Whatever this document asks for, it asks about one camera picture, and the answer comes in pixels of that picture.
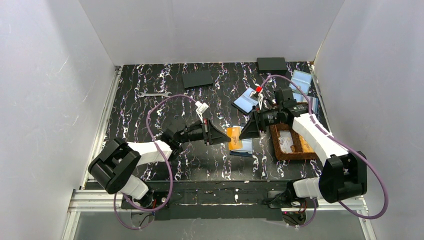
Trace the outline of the orange credit card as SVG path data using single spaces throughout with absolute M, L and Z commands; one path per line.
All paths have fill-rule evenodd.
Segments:
M 230 151 L 240 150 L 243 148 L 243 142 L 240 140 L 242 128 L 240 126 L 228 127 L 226 134 L 230 138 L 228 147 Z

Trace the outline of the dark blue card holder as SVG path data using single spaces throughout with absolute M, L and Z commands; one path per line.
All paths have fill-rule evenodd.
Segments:
M 252 139 L 243 139 L 241 140 L 243 143 L 243 147 L 240 150 L 229 150 L 229 154 L 231 156 L 239 156 L 239 157 L 253 157 L 253 140 Z

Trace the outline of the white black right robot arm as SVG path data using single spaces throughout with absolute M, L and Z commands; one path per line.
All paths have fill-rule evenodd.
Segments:
M 239 138 L 258 138 L 269 126 L 287 124 L 303 137 L 323 163 L 319 177 L 291 180 L 280 197 L 287 202 L 316 198 L 335 203 L 364 195 L 367 192 L 364 156 L 332 141 L 332 134 L 323 128 L 315 114 L 309 112 L 308 104 L 296 101 L 291 88 L 274 91 L 274 97 L 275 107 L 251 111 Z

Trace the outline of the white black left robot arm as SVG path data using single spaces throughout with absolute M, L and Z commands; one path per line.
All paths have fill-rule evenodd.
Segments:
M 182 152 L 182 144 L 195 141 L 210 146 L 228 143 L 231 138 L 207 118 L 187 125 L 177 117 L 155 142 L 126 142 L 114 138 L 91 161 L 88 172 L 108 194 L 121 192 L 134 200 L 141 200 L 149 188 L 133 174 L 136 167 L 172 160 Z

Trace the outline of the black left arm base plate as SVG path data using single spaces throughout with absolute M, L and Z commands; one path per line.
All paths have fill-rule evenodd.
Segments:
M 131 204 L 133 203 L 138 208 L 154 209 L 162 205 L 168 195 L 169 193 L 167 191 L 148 191 L 147 194 L 139 200 L 133 199 L 131 196 L 129 196 L 129 200 L 123 197 L 121 201 L 121 208 L 135 209 L 135 207 Z

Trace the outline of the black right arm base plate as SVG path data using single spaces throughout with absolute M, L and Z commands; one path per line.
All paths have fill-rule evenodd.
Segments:
M 267 192 L 266 198 L 262 201 L 271 209 L 294 208 L 302 211 L 303 209 L 313 209 L 318 207 L 316 199 L 292 197 L 285 193 L 285 190 L 271 190 Z

